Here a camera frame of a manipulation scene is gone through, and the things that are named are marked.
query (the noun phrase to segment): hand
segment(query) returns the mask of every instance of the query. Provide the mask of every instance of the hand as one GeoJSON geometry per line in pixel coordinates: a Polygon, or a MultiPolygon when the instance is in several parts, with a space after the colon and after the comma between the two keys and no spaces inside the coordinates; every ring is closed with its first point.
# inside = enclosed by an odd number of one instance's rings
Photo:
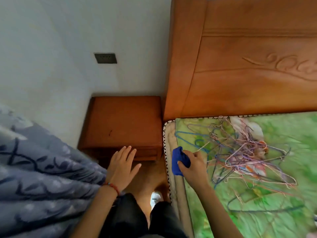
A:
{"type": "Polygon", "coordinates": [[[131,146],[123,147],[119,152],[115,152],[107,170],[106,182],[117,186],[120,192],[130,184],[141,167],[141,164],[137,164],[131,171],[132,161],[137,150],[134,149],[129,154],[130,150],[131,146]]]}
{"type": "Polygon", "coordinates": [[[195,190],[200,192],[209,186],[209,179],[206,170],[206,163],[203,160],[201,153],[192,153],[188,150],[183,150],[184,154],[189,157],[191,166],[186,168],[181,161],[178,161],[180,171],[183,173],[187,183],[195,190]]]}

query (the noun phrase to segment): shoe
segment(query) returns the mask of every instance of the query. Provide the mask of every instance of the shoe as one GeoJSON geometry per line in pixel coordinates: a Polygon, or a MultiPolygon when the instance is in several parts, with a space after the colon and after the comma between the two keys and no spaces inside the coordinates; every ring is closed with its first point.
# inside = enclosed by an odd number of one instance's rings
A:
{"type": "Polygon", "coordinates": [[[157,203],[159,203],[160,201],[164,201],[161,192],[154,191],[154,192],[151,194],[151,201],[150,201],[150,204],[151,204],[152,209],[153,209],[154,206],[155,206],[157,203]]]}

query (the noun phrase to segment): black pants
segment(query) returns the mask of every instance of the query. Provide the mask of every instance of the black pants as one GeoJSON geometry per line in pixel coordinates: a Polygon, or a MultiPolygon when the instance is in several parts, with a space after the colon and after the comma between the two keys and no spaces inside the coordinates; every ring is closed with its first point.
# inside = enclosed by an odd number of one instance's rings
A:
{"type": "Polygon", "coordinates": [[[148,228],[145,214],[132,194],[119,197],[105,220],[99,238],[138,238],[157,234],[165,238],[186,238],[182,224],[172,206],[165,201],[155,205],[148,228]]]}

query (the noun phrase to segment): electrical outlet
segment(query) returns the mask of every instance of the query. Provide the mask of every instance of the electrical outlet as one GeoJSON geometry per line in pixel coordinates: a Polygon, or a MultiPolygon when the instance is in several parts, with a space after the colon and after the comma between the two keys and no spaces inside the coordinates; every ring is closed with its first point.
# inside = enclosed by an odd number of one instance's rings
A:
{"type": "Polygon", "coordinates": [[[95,53],[97,63],[117,63],[116,55],[114,53],[95,53]]]}

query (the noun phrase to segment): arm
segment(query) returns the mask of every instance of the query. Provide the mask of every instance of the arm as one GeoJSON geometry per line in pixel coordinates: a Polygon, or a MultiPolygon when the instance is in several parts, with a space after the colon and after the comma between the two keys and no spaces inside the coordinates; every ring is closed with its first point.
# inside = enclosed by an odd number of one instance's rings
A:
{"type": "MultiPolygon", "coordinates": [[[[131,146],[116,152],[107,171],[106,182],[117,186],[120,192],[128,186],[141,167],[141,164],[138,164],[131,171],[136,149],[129,154],[130,150],[131,146]]],[[[97,238],[116,198],[117,192],[114,188],[101,186],[70,238],[97,238]]]]}
{"type": "Polygon", "coordinates": [[[184,153],[189,157],[191,166],[186,168],[180,161],[178,166],[188,184],[197,193],[215,238],[243,238],[217,198],[214,189],[209,185],[206,163],[201,153],[192,153],[187,150],[184,150],[184,153]]]}

